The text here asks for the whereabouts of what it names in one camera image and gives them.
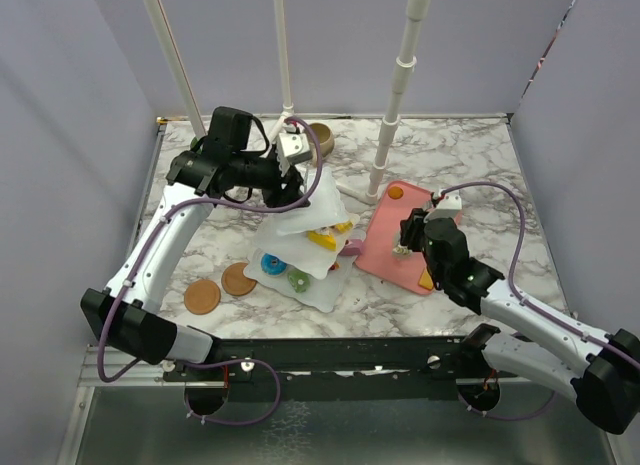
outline metal floor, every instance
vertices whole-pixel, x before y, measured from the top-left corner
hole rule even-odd
[[[496,412],[535,410],[549,391],[503,384]],[[78,462],[102,464],[614,464],[606,436],[575,406],[556,401],[526,422],[497,422],[458,402],[427,400],[285,402],[270,419],[243,428],[186,419],[181,387],[96,389]],[[229,404],[240,420],[267,404]]]

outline pink tray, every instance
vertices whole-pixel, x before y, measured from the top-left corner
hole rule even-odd
[[[400,187],[404,192],[402,198],[391,198],[387,193],[389,187]],[[426,269],[422,254],[414,253],[402,260],[391,255],[393,239],[400,231],[400,220],[405,220],[411,209],[423,207],[430,198],[431,192],[424,188],[403,181],[391,182],[371,217],[364,251],[357,258],[356,266],[412,292],[430,294],[431,290],[418,285],[418,280]]]

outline green toy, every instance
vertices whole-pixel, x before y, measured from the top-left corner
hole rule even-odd
[[[289,279],[289,283],[296,291],[296,293],[304,293],[311,286],[311,280],[309,279],[309,274],[301,272],[298,269],[291,270],[287,274],[287,278]]]

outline gray wall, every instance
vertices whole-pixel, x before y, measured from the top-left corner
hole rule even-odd
[[[640,334],[640,0],[579,0],[513,122],[569,306]],[[640,459],[640,423],[632,431]]]
[[[382,112],[407,0],[285,0],[302,112]],[[159,114],[184,114],[142,0],[96,0]],[[272,0],[163,0],[202,111],[279,112]],[[434,0],[403,110],[514,111],[571,0]]]
[[[0,462],[52,463],[154,115],[93,0],[0,0]]]

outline orange object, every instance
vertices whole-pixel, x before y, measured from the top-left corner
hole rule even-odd
[[[247,265],[243,262],[234,263],[222,274],[222,288],[229,295],[241,297],[256,287],[258,282],[244,276],[244,269]]]
[[[426,270],[422,272],[420,275],[420,280],[418,280],[418,285],[422,288],[426,288],[427,290],[433,290],[433,280],[431,279],[431,275]]]
[[[193,282],[184,292],[184,305],[195,315],[209,313],[220,303],[220,288],[211,280]]]
[[[404,191],[400,187],[389,187],[389,191],[387,193],[394,200],[398,200],[404,195]]]

